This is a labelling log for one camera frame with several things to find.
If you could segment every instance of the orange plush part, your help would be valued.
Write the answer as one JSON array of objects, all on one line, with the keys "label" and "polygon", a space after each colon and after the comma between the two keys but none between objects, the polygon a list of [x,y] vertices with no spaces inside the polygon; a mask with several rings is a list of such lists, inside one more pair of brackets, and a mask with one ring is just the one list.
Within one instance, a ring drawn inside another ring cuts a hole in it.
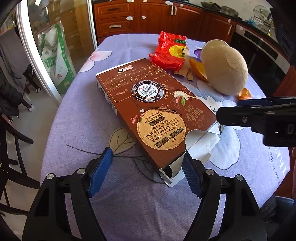
[{"label": "orange plush part", "polygon": [[251,92],[247,88],[243,88],[239,92],[239,100],[248,100],[248,99],[252,99]]},{"label": "orange plush part", "polygon": [[195,75],[199,77],[201,80],[208,82],[203,63],[198,62],[194,58],[190,58],[189,63],[190,63],[190,68],[195,73]]}]

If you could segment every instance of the red snack bag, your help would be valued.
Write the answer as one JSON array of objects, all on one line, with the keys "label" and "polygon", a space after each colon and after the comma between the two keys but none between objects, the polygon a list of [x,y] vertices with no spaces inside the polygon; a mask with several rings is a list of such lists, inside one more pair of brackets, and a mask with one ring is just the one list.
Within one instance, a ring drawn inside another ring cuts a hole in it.
[{"label": "red snack bag", "polygon": [[181,35],[161,32],[155,54],[149,54],[151,62],[161,68],[179,70],[185,62],[184,50],[186,37]]}]

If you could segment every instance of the door frame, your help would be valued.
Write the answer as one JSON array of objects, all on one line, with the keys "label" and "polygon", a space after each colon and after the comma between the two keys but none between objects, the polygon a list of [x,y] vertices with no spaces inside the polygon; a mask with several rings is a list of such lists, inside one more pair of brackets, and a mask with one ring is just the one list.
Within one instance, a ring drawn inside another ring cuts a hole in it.
[{"label": "door frame", "polygon": [[62,97],[57,91],[54,83],[52,82],[47,70],[41,60],[38,49],[36,47],[30,20],[28,13],[28,0],[22,0],[17,5],[17,26],[20,32],[20,38],[22,44],[24,46],[24,50],[27,54],[27,57],[31,63],[33,70],[35,71],[40,83],[43,88],[47,92],[47,94],[51,97],[53,102],[59,106],[62,102]]},{"label": "door frame", "polygon": [[91,27],[91,37],[93,40],[94,49],[96,49],[98,47],[98,42],[96,40],[96,28],[94,26],[93,7],[91,0],[87,0],[87,10],[89,12],[89,25]]}]

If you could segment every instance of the blue gripper pad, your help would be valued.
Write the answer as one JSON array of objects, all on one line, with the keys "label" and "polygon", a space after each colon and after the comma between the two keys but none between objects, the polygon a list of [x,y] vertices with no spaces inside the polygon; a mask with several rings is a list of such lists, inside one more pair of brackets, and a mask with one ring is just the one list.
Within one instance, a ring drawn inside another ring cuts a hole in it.
[{"label": "blue gripper pad", "polygon": [[191,191],[202,198],[203,191],[201,189],[200,177],[198,176],[194,166],[192,165],[189,157],[189,153],[186,153],[182,163],[182,169],[190,186]]},{"label": "blue gripper pad", "polygon": [[93,197],[101,189],[107,172],[111,166],[113,159],[113,151],[110,147],[106,147],[98,161],[96,167],[90,173],[90,185],[88,189],[89,197]]}]

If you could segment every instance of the black countertop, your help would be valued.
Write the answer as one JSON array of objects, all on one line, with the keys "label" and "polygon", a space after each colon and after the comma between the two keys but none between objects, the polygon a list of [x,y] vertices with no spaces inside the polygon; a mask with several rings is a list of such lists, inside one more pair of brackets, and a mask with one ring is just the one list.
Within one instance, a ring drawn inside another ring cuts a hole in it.
[{"label": "black countertop", "polygon": [[[100,2],[107,2],[108,0],[93,0],[93,4],[95,3],[100,3]],[[220,15],[220,16],[223,16],[225,18],[228,18],[228,19],[231,19],[235,22],[237,22],[239,25],[242,25],[242,26],[245,26],[251,30],[253,30],[254,32],[256,32],[258,35],[262,36],[266,41],[268,41],[269,43],[271,43],[273,46],[275,46],[276,48],[278,48],[278,50],[280,50],[283,54],[283,50],[282,50],[282,47],[280,46],[280,44],[275,41],[274,39],[272,39],[271,37],[269,37],[267,34],[265,34],[264,32],[262,32],[261,30],[259,30],[258,28],[256,28],[255,26],[251,25],[251,24],[248,24],[246,23],[245,21],[241,20],[241,19],[238,19],[238,18],[234,18],[234,17],[231,17],[229,15],[226,15],[226,14],[223,14],[223,13],[220,13],[220,12],[216,12],[216,11],[213,11],[213,10],[210,10],[210,9],[207,9],[207,8],[203,8],[201,6],[198,6],[198,5],[195,5],[195,4],[192,4],[192,3],[187,3],[187,2],[183,2],[183,1],[179,1],[179,0],[170,0],[171,2],[176,2],[176,3],[181,3],[181,4],[185,4],[185,5],[189,5],[189,6],[192,6],[192,7],[196,7],[196,8],[199,8],[199,9],[202,9],[204,11],[207,11],[207,12],[211,12],[211,13],[214,13],[214,14],[217,14],[217,15]]]}]

